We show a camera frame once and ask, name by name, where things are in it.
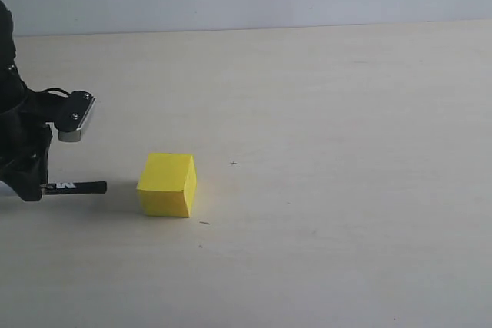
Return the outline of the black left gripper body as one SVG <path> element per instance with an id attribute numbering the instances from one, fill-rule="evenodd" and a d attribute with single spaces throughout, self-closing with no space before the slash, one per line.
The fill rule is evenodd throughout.
<path id="1" fill-rule="evenodd" d="M 42 107 L 44 95 L 28 88 L 17 66 L 1 69 L 1 173 L 48 173 L 52 131 Z"/>

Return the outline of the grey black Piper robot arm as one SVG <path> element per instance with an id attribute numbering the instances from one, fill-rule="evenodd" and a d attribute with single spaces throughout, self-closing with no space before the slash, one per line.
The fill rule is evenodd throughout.
<path id="1" fill-rule="evenodd" d="M 1 3 L 1 182 L 23 201 L 35 202 L 48 182 L 52 131 L 18 72 L 13 28 L 12 13 Z"/>

